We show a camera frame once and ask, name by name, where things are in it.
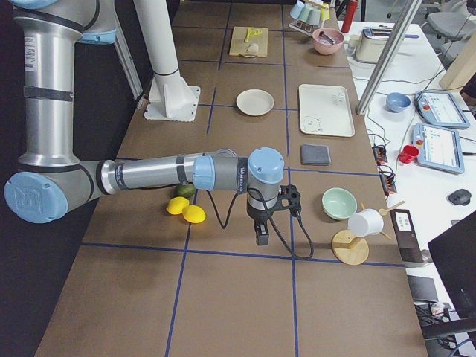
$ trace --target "blue tablet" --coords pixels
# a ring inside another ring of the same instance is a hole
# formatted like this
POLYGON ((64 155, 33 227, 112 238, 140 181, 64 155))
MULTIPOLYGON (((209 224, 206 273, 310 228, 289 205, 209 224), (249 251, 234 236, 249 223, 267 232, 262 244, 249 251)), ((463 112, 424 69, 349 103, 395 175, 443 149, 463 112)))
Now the blue tablet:
POLYGON ((449 173, 464 173, 458 132, 424 123, 414 127, 413 145, 418 147, 418 164, 449 173))
POLYGON ((469 122, 449 91, 421 91, 415 94, 416 107, 431 125, 452 129, 469 128, 469 122))

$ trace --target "computer mouse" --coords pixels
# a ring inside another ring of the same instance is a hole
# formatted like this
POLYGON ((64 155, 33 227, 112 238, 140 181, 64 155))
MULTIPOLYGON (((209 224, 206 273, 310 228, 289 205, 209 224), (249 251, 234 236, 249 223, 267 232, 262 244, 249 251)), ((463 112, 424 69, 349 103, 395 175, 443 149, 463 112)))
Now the computer mouse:
POLYGON ((454 191, 451 195, 448 196, 448 200, 453 205, 462 205, 466 206, 471 201, 471 193, 464 188, 454 191))

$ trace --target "black monitor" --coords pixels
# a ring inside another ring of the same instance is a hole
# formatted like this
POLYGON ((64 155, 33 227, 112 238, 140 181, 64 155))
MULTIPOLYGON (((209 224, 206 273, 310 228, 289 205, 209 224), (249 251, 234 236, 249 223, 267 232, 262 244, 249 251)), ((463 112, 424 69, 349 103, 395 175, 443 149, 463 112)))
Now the black monitor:
POLYGON ((467 332, 476 339, 476 212, 441 233, 428 248, 461 320, 423 327, 424 337, 467 332))

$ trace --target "green bowl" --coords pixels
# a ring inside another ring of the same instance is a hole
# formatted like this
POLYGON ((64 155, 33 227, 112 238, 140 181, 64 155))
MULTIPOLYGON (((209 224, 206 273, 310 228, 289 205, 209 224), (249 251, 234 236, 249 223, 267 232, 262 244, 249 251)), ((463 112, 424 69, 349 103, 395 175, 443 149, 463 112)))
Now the green bowl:
POLYGON ((357 211, 357 201, 349 191, 334 187, 324 192, 322 207, 333 219, 347 219, 357 211))

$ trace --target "white desk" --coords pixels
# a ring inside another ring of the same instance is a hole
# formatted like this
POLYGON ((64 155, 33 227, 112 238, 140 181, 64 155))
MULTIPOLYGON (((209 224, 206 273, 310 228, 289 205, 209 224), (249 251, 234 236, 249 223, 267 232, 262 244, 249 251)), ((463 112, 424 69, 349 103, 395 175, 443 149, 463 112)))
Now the white desk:
MULTIPOLYGON (((354 22, 347 38, 352 34, 360 34, 364 27, 379 25, 391 26, 392 24, 354 22)), ((427 79, 433 78, 443 69, 419 25, 410 25, 407 33, 419 35, 419 38, 404 40, 383 80, 407 80, 415 83, 426 81, 420 84, 382 82, 378 92, 387 94, 392 91, 399 91, 404 94, 413 94, 423 90, 429 82, 427 79)), ((357 62, 352 57, 349 57, 349 62, 360 98, 367 81, 359 78, 369 79, 375 65, 357 62)), ((431 82, 428 89, 441 89, 439 79, 443 75, 444 72, 438 75, 431 82)), ((459 93, 455 92, 455 97, 462 108, 467 109, 459 93)), ((397 202, 405 201, 401 208, 408 209, 411 212, 420 249, 428 249, 428 242, 450 228, 451 220, 462 219, 476 210, 476 197, 473 197, 473 200, 467 206, 455 206, 447 200, 450 193, 460 188, 466 188, 473 195, 476 195, 476 180, 474 179, 476 177, 476 157, 464 157, 466 171, 461 175, 453 175, 421 167, 417 164, 404 165, 399 163, 397 155, 402 145, 410 143, 414 124, 422 122, 421 117, 415 114, 413 97, 410 96, 410 98, 412 99, 410 108, 401 113, 392 113, 385 108, 385 95, 376 94, 370 104, 365 120, 367 128, 381 136, 384 134, 382 129, 369 120, 369 116, 383 126, 385 137, 390 140, 387 145, 388 164, 396 171, 396 189, 398 192, 389 196, 387 204, 390 207, 397 202)), ((460 134, 467 138, 476 139, 476 121, 471 114, 466 113, 466 115, 470 120, 471 127, 461 130, 460 134)), ((382 144, 378 138, 375 138, 375 141, 376 144, 382 144)), ((476 144, 462 140, 462 145, 463 151, 476 152, 476 144)), ((433 278, 440 301, 451 303, 434 264, 407 269, 407 273, 433 278)))

